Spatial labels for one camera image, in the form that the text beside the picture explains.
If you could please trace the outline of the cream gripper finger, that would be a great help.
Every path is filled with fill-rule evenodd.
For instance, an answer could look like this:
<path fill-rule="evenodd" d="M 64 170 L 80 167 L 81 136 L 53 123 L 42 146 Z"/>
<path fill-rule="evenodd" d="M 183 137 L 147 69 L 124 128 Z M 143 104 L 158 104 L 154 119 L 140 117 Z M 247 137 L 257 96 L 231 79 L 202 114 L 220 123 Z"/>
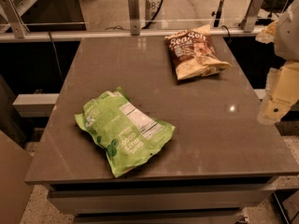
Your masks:
<path fill-rule="evenodd" d="M 277 21 L 272 21 L 256 35 L 255 40 L 264 44 L 273 43 L 277 31 L 277 25 Z"/>
<path fill-rule="evenodd" d="M 291 107 L 288 104 L 264 97 L 257 115 L 257 120 L 263 125 L 272 125 L 280 122 L 290 110 Z"/>

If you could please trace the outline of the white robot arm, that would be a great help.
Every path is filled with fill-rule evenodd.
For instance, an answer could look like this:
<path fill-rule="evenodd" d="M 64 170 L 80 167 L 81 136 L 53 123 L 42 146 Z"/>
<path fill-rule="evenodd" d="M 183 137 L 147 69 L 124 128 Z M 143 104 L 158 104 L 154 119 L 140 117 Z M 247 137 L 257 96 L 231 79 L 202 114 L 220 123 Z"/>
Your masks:
<path fill-rule="evenodd" d="M 261 124 L 272 125 L 299 101 L 299 0 L 293 0 L 278 20 L 263 28 L 255 39 L 273 43 L 275 54 L 285 60 L 279 69 L 269 70 L 257 116 Z"/>

